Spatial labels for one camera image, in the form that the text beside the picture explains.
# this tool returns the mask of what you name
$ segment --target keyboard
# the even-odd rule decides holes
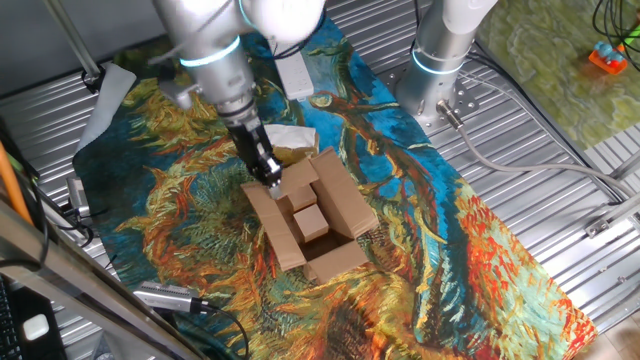
[[[0,281],[0,359],[3,360],[23,359],[13,319],[5,282]]]

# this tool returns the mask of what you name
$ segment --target blue light ring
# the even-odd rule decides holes
[[[244,11],[244,6],[242,5],[242,0],[238,1],[238,4],[240,5],[240,12],[242,13],[242,17],[244,18],[244,21],[249,24],[249,26],[251,26],[252,28],[256,28],[255,25],[253,25],[253,23],[251,22],[251,20],[249,20],[249,17],[247,16],[247,13]]]
[[[462,69],[462,65],[463,65],[463,64],[460,64],[460,66],[458,66],[456,69],[453,69],[453,70],[438,71],[438,70],[433,70],[433,69],[430,69],[430,68],[428,68],[428,67],[424,66],[424,65],[420,62],[420,60],[418,60],[418,57],[416,56],[416,51],[415,51],[415,50],[411,52],[411,55],[413,56],[413,61],[415,61],[416,65],[418,65],[418,67],[419,67],[420,69],[422,69],[422,70],[424,70],[424,71],[426,71],[426,72],[428,72],[428,73],[435,74],[435,75],[449,75],[449,74],[453,74],[453,73],[455,73],[455,72],[459,71],[460,69]]]
[[[184,67],[198,67],[211,64],[212,62],[218,61],[225,56],[231,54],[233,50],[235,50],[238,46],[240,46],[240,36],[238,36],[229,46],[218,51],[213,55],[209,55],[207,57],[203,57],[202,59],[196,60],[185,60],[180,59],[180,64]]]

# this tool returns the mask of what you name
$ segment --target metal floor panel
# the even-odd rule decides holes
[[[640,125],[635,125],[588,149],[586,153],[600,170],[609,174],[638,151],[640,151]],[[635,192],[640,192],[640,170],[629,175],[623,183]]]
[[[393,90],[409,61],[409,46],[415,36],[413,2],[330,0],[328,3],[336,25]],[[485,66],[468,62],[463,71],[509,89],[517,96],[504,79]],[[576,153],[552,125],[533,118],[500,91],[466,78],[463,84],[480,105],[478,112],[464,118],[465,128],[487,158],[516,166],[578,163]],[[574,304],[595,321],[600,331],[608,330],[640,307],[637,294],[640,234],[634,224],[624,221],[594,239],[585,232],[595,219],[612,209],[608,205],[612,200],[601,184],[563,170],[496,172],[482,166],[451,127],[437,123],[422,125],[440,154],[509,226]],[[613,166],[623,160],[612,162]]]
[[[408,48],[415,35],[412,0],[329,0],[328,5],[331,18],[376,74],[390,84],[397,80],[409,60]],[[467,63],[463,69],[506,86],[483,66]],[[464,83],[480,105],[478,113],[464,119],[465,127],[488,158],[511,165],[576,162],[574,154],[560,145],[553,127],[532,118],[499,91],[469,80]],[[18,146],[41,173],[44,191],[58,203],[67,201],[65,179],[74,175],[71,160],[95,101],[79,74],[0,101],[0,114]],[[611,209],[609,197],[598,184],[560,170],[495,172],[478,163],[453,129],[432,129],[427,135],[442,156],[574,303],[595,320],[599,330],[608,329],[639,307],[640,235],[633,224],[620,223],[594,239],[584,231],[593,219]],[[85,250],[103,266],[109,262],[99,239]],[[112,266],[108,270],[115,275]],[[100,336],[99,329],[60,306],[56,318],[69,358],[87,358]]]
[[[98,97],[80,73],[0,100],[0,116],[23,156],[40,173],[40,188],[54,202],[67,202],[71,161]]]

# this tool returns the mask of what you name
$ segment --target cardboard box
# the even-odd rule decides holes
[[[328,233],[311,242],[304,241],[288,199],[308,185],[329,225]],[[368,261],[355,239],[377,227],[378,218],[333,149],[284,169],[279,199],[272,199],[260,183],[244,184],[242,188],[264,225],[283,271],[304,266],[305,276],[322,284]]]
[[[329,224],[318,205],[312,205],[293,214],[304,242],[309,242],[329,233]]]
[[[294,213],[307,208],[311,205],[315,205],[318,202],[318,197],[316,193],[313,192],[311,185],[306,185],[301,187],[300,189],[292,192],[289,196],[286,197],[289,209]]]

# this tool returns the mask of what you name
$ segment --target colorful painted fabric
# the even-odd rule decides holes
[[[257,36],[247,51],[264,53]],[[240,184],[251,178],[210,105],[183,112],[146,59],[116,58],[138,81],[111,127],[75,158],[114,266],[196,289],[235,314],[253,359],[571,359],[592,322],[432,147],[330,22],[303,54],[316,93],[285,99],[272,62],[252,60],[266,123],[312,126],[339,153],[381,226],[358,243],[371,263],[316,286],[282,272]],[[188,81],[178,69],[179,81]],[[212,356],[242,352],[221,317],[179,315]]]

